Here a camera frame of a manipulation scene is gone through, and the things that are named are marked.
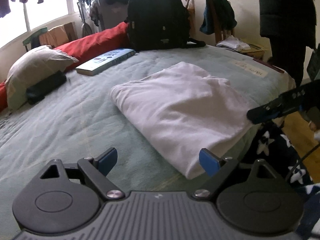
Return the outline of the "person's right hand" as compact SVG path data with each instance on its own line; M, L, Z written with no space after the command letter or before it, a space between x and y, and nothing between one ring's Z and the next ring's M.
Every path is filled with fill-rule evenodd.
M313 138L320 142L320 128L312 121L309 122L309 128L313 131Z

